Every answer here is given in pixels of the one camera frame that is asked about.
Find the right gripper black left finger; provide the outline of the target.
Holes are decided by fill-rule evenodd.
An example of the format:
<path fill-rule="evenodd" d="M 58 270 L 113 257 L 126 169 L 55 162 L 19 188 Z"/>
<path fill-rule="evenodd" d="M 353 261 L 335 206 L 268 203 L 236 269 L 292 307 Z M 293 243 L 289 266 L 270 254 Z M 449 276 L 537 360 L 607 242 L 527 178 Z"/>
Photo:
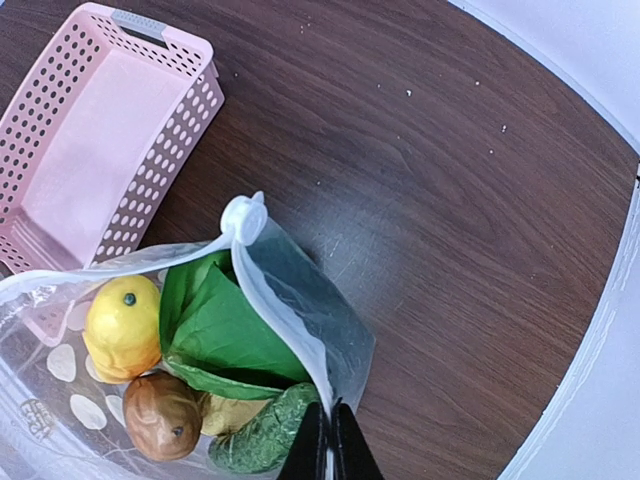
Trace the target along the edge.
<path fill-rule="evenodd" d="M 329 420 L 322 405 L 311 403 L 302 419 L 278 480 L 322 480 L 326 475 Z"/>

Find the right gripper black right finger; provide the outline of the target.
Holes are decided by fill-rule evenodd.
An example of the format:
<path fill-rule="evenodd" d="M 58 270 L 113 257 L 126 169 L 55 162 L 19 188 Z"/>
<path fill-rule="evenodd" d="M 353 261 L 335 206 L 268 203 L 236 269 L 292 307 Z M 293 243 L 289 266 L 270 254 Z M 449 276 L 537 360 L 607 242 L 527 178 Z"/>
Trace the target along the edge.
<path fill-rule="evenodd" d="M 334 406 L 330 433 L 330 446 L 334 454 L 334 479 L 384 479 L 348 404 L 339 402 Z"/>

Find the dark green cucumber toy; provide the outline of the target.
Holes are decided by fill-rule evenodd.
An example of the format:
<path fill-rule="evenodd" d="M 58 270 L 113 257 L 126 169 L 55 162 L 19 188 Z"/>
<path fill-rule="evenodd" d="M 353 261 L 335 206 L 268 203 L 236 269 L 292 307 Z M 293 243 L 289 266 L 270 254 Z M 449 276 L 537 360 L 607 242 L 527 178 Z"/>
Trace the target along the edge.
<path fill-rule="evenodd" d="M 313 384 L 291 386 L 238 432 L 213 441 L 209 458 L 232 474 L 261 474 L 275 470 L 287 458 L 308 406 L 319 400 Z"/>

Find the pale yellow wrinkled fruit toy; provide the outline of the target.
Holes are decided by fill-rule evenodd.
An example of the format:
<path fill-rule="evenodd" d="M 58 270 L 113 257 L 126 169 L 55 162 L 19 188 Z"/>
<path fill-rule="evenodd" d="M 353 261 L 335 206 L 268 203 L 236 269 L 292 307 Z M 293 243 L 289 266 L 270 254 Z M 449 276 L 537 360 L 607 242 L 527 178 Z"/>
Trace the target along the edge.
<path fill-rule="evenodd" d="M 258 415 L 270 400 L 239 400 L 218 395 L 199 394 L 198 405 L 202 415 L 201 433 L 211 437 L 224 437 L 241 430 Z"/>

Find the clear zip top bag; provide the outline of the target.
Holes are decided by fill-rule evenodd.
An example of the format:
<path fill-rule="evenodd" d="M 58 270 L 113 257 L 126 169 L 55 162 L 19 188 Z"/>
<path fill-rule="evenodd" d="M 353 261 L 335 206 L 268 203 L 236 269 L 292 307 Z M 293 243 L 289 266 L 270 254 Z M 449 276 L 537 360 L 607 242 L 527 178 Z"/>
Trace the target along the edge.
<path fill-rule="evenodd" d="M 336 286 L 268 215 L 262 194 L 234 198 L 212 241 L 148 247 L 75 270 L 10 272 L 1 282 L 1 475 L 5 479 L 272 479 L 212 464 L 200 432 L 186 457 L 159 462 L 133 444 L 123 400 L 135 379 L 100 380 L 83 341 L 108 281 L 142 275 L 160 295 L 171 267 L 228 250 L 249 304 L 300 360 L 325 410 L 362 397 L 375 339 Z"/>

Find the brown potato toy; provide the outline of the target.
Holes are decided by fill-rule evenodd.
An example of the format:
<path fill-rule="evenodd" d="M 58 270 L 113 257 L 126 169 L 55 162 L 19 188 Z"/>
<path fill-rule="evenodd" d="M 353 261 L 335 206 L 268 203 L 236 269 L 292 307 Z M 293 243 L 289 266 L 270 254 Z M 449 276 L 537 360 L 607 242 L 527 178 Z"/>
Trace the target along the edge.
<path fill-rule="evenodd" d="M 127 387 L 123 400 L 127 432 L 147 458 L 168 462 L 188 456 L 203 424 L 199 395 L 164 371 L 141 376 Z"/>

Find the green bok choy toy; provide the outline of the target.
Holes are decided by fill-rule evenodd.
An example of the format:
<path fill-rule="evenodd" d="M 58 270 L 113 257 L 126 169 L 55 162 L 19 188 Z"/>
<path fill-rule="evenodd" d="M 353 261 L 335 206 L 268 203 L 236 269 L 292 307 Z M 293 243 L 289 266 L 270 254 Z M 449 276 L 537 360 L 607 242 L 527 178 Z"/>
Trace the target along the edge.
<path fill-rule="evenodd" d="M 267 400 L 310 380 L 300 360 L 249 304 L 228 250 L 168 270 L 159 335 L 165 364 L 198 391 Z"/>

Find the yellow lemon toy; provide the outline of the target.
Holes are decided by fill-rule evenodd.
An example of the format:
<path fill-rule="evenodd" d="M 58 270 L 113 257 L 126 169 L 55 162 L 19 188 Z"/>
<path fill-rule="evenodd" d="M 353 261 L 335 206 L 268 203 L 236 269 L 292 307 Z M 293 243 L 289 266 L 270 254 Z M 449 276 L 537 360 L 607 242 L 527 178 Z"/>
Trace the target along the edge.
<path fill-rule="evenodd" d="M 83 341 L 101 381 L 124 384 L 160 362 L 160 291 L 147 277 L 119 277 L 97 292 Z"/>

